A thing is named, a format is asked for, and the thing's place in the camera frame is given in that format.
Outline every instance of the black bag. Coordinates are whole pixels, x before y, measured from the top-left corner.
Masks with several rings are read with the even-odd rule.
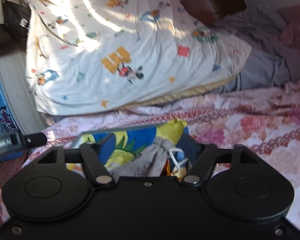
[[[26,41],[31,10],[14,2],[2,0],[4,24],[0,24],[0,54],[12,43]]]

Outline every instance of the blanket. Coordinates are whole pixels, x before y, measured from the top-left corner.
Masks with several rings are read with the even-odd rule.
[[[217,23],[219,31],[234,33],[251,45],[252,51],[240,74],[214,92],[283,87],[300,79],[300,50],[280,41],[287,27],[277,12],[267,6],[253,6],[229,15]]]
[[[236,76],[251,47],[179,0],[23,0],[37,110],[90,114]]]

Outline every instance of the black plastic device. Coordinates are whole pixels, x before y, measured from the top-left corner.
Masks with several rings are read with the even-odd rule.
[[[0,240],[300,240],[285,219],[294,198],[287,179],[244,146],[200,146],[181,182],[117,183],[98,159],[102,144],[53,147],[5,184],[11,219],[0,227]],[[86,178],[65,163],[82,163]],[[217,163],[231,168],[211,177]]]
[[[15,130],[0,134],[0,158],[14,152],[45,145],[47,137],[43,133],[23,136],[21,131]]]

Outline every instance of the floral bedsheet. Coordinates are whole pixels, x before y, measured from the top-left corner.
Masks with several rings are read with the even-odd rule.
[[[189,134],[198,142],[222,148],[243,144],[267,161],[295,189],[287,218],[300,229],[300,81],[284,89],[248,90],[183,99],[165,107],[138,107],[122,111],[69,117],[43,132],[48,144],[36,149],[25,165],[47,148],[66,147],[82,131],[166,122],[188,121]]]

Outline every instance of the gray drawstring bag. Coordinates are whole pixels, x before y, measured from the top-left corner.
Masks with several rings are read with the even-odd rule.
[[[141,152],[141,156],[124,166],[110,171],[115,181],[119,177],[158,177],[160,176],[174,144],[167,139],[156,137],[154,142]]]

